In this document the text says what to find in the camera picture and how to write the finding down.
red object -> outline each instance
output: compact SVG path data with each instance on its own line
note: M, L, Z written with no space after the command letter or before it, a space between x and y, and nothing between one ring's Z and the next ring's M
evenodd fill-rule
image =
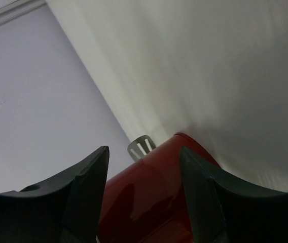
M211 155L178 133L107 181L100 215L100 243L192 243L179 152L186 146L214 165Z

